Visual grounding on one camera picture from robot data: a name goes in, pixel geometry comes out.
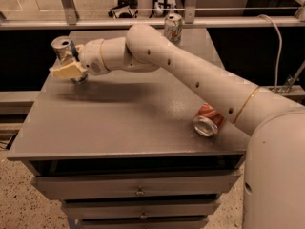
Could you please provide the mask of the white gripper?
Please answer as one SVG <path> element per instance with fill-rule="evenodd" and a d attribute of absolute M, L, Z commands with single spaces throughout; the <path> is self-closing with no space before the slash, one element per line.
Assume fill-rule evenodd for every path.
<path fill-rule="evenodd" d="M 81 78 L 87 73 L 87 71 L 92 75 L 107 74 L 109 70 L 103 62 L 101 52 L 103 42 L 103 39 L 97 39 L 89 41 L 85 45 L 76 45 L 75 49 L 79 52 L 78 59 L 80 62 L 73 61 L 67 65 L 52 67 L 50 68 L 50 72 L 55 77 L 68 79 Z"/>

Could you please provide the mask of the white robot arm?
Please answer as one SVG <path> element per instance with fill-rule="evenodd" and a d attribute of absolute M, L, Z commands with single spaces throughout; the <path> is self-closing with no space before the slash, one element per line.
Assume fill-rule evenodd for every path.
<path fill-rule="evenodd" d="M 51 72 L 59 78 L 167 70 L 250 137 L 242 228 L 304 228 L 304 106 L 178 48 L 145 24 L 115 39 L 74 45 L 60 36 L 51 45 L 60 61 Z"/>

